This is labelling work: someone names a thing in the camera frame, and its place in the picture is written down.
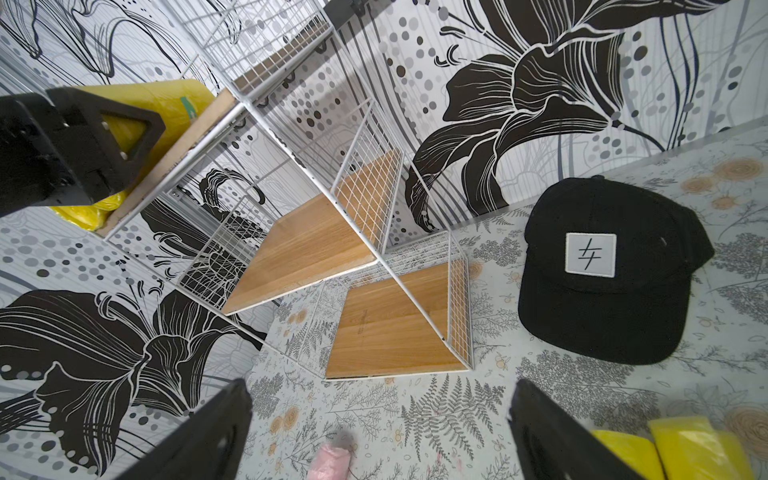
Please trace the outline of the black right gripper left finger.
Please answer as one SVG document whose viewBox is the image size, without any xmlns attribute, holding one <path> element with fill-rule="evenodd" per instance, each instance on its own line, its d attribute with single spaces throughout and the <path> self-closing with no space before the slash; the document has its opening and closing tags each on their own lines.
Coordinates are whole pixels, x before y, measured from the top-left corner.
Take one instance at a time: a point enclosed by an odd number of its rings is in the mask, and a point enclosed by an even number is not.
<svg viewBox="0 0 768 480">
<path fill-rule="evenodd" d="M 120 477 L 234 479 L 251 419 L 252 399 L 246 383 L 235 379 Z"/>
</svg>

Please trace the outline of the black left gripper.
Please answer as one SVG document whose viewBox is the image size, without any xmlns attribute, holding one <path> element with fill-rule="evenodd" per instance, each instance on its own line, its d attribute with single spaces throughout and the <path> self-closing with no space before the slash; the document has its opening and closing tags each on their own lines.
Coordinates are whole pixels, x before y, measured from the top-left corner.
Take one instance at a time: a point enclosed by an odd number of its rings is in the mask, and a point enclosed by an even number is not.
<svg viewBox="0 0 768 480">
<path fill-rule="evenodd" d="M 1 98 L 2 216 L 31 206 L 91 205 L 124 191 L 165 131 L 160 114 L 81 89 L 50 89 L 48 96 L 56 110 L 40 94 Z M 123 148 L 106 115 L 144 131 Z"/>
</svg>

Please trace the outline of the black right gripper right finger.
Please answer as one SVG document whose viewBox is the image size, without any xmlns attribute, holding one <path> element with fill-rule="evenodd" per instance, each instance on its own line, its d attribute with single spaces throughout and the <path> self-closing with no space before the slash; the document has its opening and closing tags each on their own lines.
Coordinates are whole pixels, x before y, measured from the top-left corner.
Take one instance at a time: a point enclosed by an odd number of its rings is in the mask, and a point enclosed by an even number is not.
<svg viewBox="0 0 768 480">
<path fill-rule="evenodd" d="M 515 385 L 508 423 L 525 479 L 641 477 L 528 379 Z"/>
</svg>

